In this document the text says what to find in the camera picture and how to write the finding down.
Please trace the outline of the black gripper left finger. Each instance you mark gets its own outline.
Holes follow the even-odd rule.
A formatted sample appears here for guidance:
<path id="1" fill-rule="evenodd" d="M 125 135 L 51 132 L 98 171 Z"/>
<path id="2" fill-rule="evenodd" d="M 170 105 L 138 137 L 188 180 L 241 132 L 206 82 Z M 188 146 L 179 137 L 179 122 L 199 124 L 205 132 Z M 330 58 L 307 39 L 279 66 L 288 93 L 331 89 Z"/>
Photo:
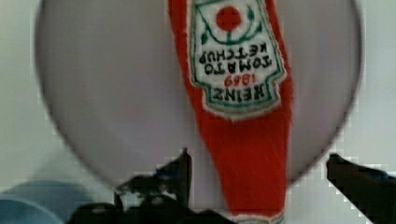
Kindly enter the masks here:
<path id="1" fill-rule="evenodd" d="M 124 212 L 137 208 L 143 214 L 191 215 L 191 174 L 191 155 L 184 148 L 153 174 L 135 175 L 117 186 L 114 203 Z"/>

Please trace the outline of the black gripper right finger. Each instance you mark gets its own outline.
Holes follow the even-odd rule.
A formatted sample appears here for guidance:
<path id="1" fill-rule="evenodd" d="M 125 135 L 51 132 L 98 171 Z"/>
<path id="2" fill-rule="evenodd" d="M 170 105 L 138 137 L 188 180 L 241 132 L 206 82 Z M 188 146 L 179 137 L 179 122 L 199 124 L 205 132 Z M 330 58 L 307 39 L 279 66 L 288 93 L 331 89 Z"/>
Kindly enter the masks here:
<path id="1" fill-rule="evenodd" d="M 332 153 L 327 179 L 373 224 L 395 224 L 395 177 Z"/>

